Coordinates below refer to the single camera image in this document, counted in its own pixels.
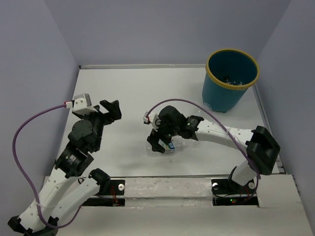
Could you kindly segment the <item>green label plastic bottle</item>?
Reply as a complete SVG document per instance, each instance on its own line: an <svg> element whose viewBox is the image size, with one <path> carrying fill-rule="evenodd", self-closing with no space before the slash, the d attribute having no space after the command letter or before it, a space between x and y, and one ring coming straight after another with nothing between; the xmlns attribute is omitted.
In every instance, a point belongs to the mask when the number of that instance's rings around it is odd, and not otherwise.
<svg viewBox="0 0 315 236"><path fill-rule="evenodd" d="M188 147L188 144L181 140L172 140L165 149L164 153L152 151L152 147L149 143L146 143L146 152L149 157L164 157L172 156L180 151L183 151Z"/></svg>

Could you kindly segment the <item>clear plastic jar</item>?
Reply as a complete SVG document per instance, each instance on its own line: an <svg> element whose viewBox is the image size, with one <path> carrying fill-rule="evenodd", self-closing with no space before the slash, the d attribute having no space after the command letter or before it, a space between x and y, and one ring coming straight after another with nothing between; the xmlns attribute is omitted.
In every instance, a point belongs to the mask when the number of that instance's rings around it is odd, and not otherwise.
<svg viewBox="0 0 315 236"><path fill-rule="evenodd" d="M238 87L240 87L240 86L245 86L245 85L248 84L246 81L243 81L243 80L234 80L234 79L231 79L231 78L227 79L225 82L226 82L228 85L231 85L231 86L238 86Z"/></svg>

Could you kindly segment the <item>black label small bottle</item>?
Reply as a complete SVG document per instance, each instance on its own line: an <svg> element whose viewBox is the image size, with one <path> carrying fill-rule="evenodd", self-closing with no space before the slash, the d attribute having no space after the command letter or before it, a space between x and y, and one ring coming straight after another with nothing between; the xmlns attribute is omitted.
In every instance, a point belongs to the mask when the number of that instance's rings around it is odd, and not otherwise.
<svg viewBox="0 0 315 236"><path fill-rule="evenodd" d="M230 84L231 83L230 78L228 76L223 77L223 82L226 83L226 84Z"/></svg>

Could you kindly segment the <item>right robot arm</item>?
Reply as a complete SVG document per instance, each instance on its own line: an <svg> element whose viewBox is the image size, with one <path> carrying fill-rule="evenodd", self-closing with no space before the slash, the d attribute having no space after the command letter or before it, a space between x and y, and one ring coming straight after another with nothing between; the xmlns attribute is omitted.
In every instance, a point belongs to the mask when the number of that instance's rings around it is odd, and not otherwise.
<svg viewBox="0 0 315 236"><path fill-rule="evenodd" d="M143 121L152 126L147 141L153 152L165 153L175 136L239 150L245 161L233 169L226 181L227 189L233 193L242 190L254 177L271 175L281 149L263 126L255 129L224 126L199 116L185 117L173 106L166 106L159 114L146 112Z"/></svg>

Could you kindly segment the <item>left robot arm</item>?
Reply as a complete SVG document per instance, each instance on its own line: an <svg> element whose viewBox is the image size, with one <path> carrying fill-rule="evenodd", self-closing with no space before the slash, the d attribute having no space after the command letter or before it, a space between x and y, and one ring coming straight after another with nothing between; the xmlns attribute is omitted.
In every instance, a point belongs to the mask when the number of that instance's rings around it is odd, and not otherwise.
<svg viewBox="0 0 315 236"><path fill-rule="evenodd" d="M82 204L91 196L101 197L108 192L110 200L114 204L118 202L116 188L107 173L97 168L85 178L81 175L94 160L91 154L100 150L104 126L121 119L119 101L102 100L99 105L92 106L88 98L79 97L52 110L59 108L72 109L79 121L74 123L68 135L68 144L55 160L51 174L39 192L17 158L16 141L21 128L18 128L12 141L14 160L30 184L35 200L22 214L11 217L8 225L25 236L56 235L59 229L67 226L62 222L70 214L78 214ZM81 184L66 196L68 188L81 178Z"/></svg>

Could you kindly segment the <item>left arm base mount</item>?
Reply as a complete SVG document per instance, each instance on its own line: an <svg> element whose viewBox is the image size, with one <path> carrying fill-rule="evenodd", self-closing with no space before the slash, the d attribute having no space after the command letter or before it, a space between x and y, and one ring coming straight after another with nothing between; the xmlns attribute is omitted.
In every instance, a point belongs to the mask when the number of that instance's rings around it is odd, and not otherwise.
<svg viewBox="0 0 315 236"><path fill-rule="evenodd" d="M126 181L122 178L111 178L101 169L94 169L89 177L96 180L98 192L90 197L85 206L92 207L124 207Z"/></svg>

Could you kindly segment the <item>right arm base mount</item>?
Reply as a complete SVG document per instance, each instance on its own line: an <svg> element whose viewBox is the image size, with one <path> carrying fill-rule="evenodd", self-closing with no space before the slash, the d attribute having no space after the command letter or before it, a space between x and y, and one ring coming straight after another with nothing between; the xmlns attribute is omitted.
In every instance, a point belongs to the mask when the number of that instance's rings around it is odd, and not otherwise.
<svg viewBox="0 0 315 236"><path fill-rule="evenodd" d="M249 180L241 186L228 178L212 179L213 206L258 206L258 185L256 180Z"/></svg>

